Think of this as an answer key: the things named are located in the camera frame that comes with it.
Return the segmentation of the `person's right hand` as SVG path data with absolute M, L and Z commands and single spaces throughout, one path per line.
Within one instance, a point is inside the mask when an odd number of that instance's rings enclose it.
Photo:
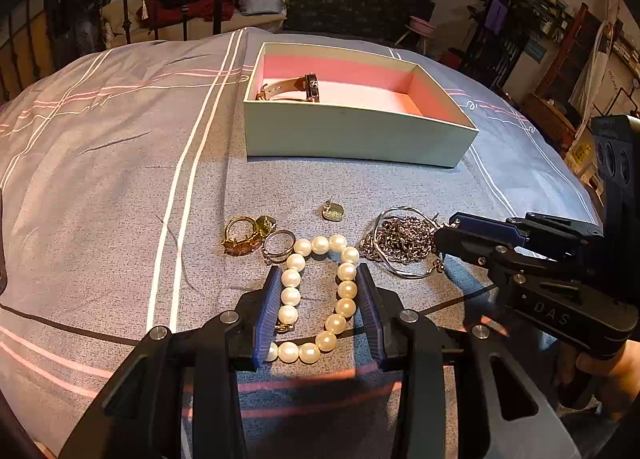
M 628 340 L 609 361 L 599 361 L 562 343 L 556 379 L 570 384 L 577 371 L 598 378 L 594 396 L 602 405 L 602 413 L 613 421 L 626 416 L 639 394 L 639 343 Z

